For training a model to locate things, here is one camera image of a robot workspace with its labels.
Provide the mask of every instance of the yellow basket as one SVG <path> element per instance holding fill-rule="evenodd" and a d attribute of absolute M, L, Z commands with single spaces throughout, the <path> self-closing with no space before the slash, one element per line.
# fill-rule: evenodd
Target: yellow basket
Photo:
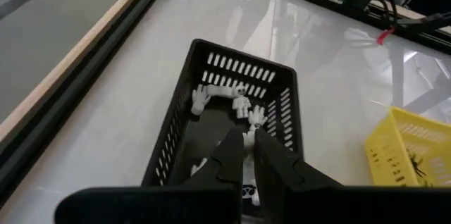
<path fill-rule="evenodd" d="M 451 186 L 451 126 L 401 108 L 365 141 L 375 185 Z"/>

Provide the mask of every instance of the white toy figure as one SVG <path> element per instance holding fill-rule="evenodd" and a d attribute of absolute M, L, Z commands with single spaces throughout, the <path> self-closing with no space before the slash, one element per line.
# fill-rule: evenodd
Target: white toy figure
<path fill-rule="evenodd" d="M 210 97 L 225 97 L 235 99 L 244 96 L 246 89 L 242 85 L 238 85 L 236 87 L 208 85 L 206 86 L 206 93 Z"/>
<path fill-rule="evenodd" d="M 196 90 L 192 90 L 192 107 L 191 113 L 196 116 L 200 116 L 202 111 L 205 109 L 205 105 L 210 101 L 210 96 L 206 93 L 206 87 L 203 87 L 201 84 L 197 87 Z"/>
<path fill-rule="evenodd" d="M 249 112 L 249 124 L 251 124 L 249 131 L 255 132 L 255 130 L 263 126 L 267 120 L 268 118 L 265 116 L 265 108 L 260 108 L 260 106 L 256 105 L 254 107 L 254 112 Z"/>
<path fill-rule="evenodd" d="M 254 144 L 255 144 L 255 132 L 243 133 L 243 140 L 245 143 L 245 156 L 242 164 L 242 194 L 243 199 L 252 199 L 254 206 L 260 205 L 260 198 L 257 189 L 257 183 L 255 181 L 255 168 L 254 168 Z"/>
<path fill-rule="evenodd" d="M 232 109 L 237 111 L 237 118 L 249 117 L 248 109 L 251 107 L 251 102 L 247 97 L 238 97 L 233 99 Z"/>
<path fill-rule="evenodd" d="M 257 190 L 257 182 L 255 181 L 255 179 L 251 180 L 251 185 L 255 187 L 255 193 L 251 196 L 252 204 L 254 206 L 260 206 L 259 190 Z"/>
<path fill-rule="evenodd" d="M 191 176 L 194 175 L 197 171 L 199 171 L 199 169 L 201 169 L 205 165 L 206 161 L 207 161 L 207 159 L 203 158 L 202 162 L 199 164 L 199 166 L 193 165 L 191 167 Z"/>

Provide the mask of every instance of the basket slot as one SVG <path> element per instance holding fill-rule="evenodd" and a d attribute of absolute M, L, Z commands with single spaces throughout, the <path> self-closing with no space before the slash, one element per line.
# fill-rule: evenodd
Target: basket slot
<path fill-rule="evenodd" d="M 246 63 L 245 61 L 241 61 L 239 59 L 235 59 L 235 62 L 233 64 L 233 58 L 228 58 L 227 56 L 222 56 L 220 54 L 214 55 L 212 52 L 209 54 L 207 65 L 213 66 L 213 67 L 219 67 L 224 70 L 230 70 L 235 72 L 237 71 L 239 74 L 243 74 L 245 76 L 255 77 L 256 79 L 260 80 L 260 77 L 265 70 L 265 68 L 260 68 L 257 65 L 254 65 L 252 63 Z M 271 83 L 276 76 L 275 71 L 265 70 L 263 73 L 263 77 L 261 81 Z"/>
<path fill-rule="evenodd" d="M 266 131 L 287 148 L 293 150 L 297 143 L 295 141 L 295 131 L 293 130 L 292 120 L 294 116 L 292 115 L 291 93 L 290 88 L 285 88 L 277 95 L 276 100 L 268 104 Z"/>
<path fill-rule="evenodd" d="M 205 71 L 209 75 L 213 73 L 214 75 L 219 74 L 219 75 L 224 75 L 226 77 L 227 76 L 228 77 L 233 77 L 233 78 L 241 80 L 243 82 L 247 82 L 247 83 L 252 84 L 252 85 L 258 85 L 258 86 L 261 86 L 261 87 L 264 87 L 264 88 L 267 88 L 267 89 L 271 86 L 266 81 L 258 80 L 255 77 L 251 77 L 250 75 L 244 75 L 244 74 L 240 75 L 240 74 L 234 73 L 231 70 L 227 70 L 226 68 L 220 68 L 220 67 L 207 65 L 206 68 L 205 68 Z"/>
<path fill-rule="evenodd" d="M 175 153 L 178 148 L 178 140 L 181 137 L 186 122 L 186 112 L 184 112 L 184 110 L 190 100 L 190 91 L 191 87 L 187 85 L 184 93 L 180 95 L 177 101 L 163 144 L 159 150 L 156 167 L 154 169 L 156 180 L 152 183 L 153 185 L 156 185 L 155 182 L 159 185 L 165 185 L 169 180 L 169 176 L 173 169 Z"/>
<path fill-rule="evenodd" d="M 398 130 L 402 134 L 411 135 L 418 137 L 420 139 L 425 139 L 433 143 L 442 143 L 450 139 L 449 135 L 443 132 L 438 132 L 435 130 L 426 129 L 419 125 L 413 125 L 411 123 L 398 123 Z"/>
<path fill-rule="evenodd" d="M 227 86 L 227 87 L 235 87 L 239 84 L 244 85 L 245 89 L 247 90 L 247 95 L 254 97 L 256 99 L 263 99 L 266 93 L 266 88 L 265 87 L 261 87 L 259 85 L 254 85 L 254 84 L 249 84 L 245 81 L 239 81 L 238 79 L 235 79 L 233 76 L 226 76 L 226 75 L 221 75 L 220 73 L 208 73 L 207 70 L 204 71 L 204 75 L 209 75 L 208 79 L 207 77 L 202 77 L 202 84 L 206 85 L 206 84 L 215 84 L 215 85 L 220 85 L 220 86 Z"/>

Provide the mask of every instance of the white table surface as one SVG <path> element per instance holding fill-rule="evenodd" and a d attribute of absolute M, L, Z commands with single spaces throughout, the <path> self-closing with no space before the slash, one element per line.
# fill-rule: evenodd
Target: white table surface
<path fill-rule="evenodd" d="M 451 57 L 396 36 L 379 46 L 380 33 L 303 0 L 157 0 L 0 223 L 52 223 L 79 189 L 139 185 L 196 38 L 293 67 L 307 162 L 343 184 L 370 185 L 363 143 L 389 105 L 451 119 Z"/>

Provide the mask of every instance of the black basket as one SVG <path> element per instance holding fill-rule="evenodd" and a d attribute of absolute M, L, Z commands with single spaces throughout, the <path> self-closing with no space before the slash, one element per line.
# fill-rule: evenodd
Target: black basket
<path fill-rule="evenodd" d="M 208 157 L 229 129 L 248 127 L 238 120 L 232 100 L 213 97 L 200 117 L 191 114 L 192 90 L 215 84 L 247 88 L 246 97 L 266 108 L 264 129 L 303 156 L 296 72 L 234 49 L 196 39 L 190 47 L 164 118 L 143 186 L 181 185 L 191 167 Z"/>

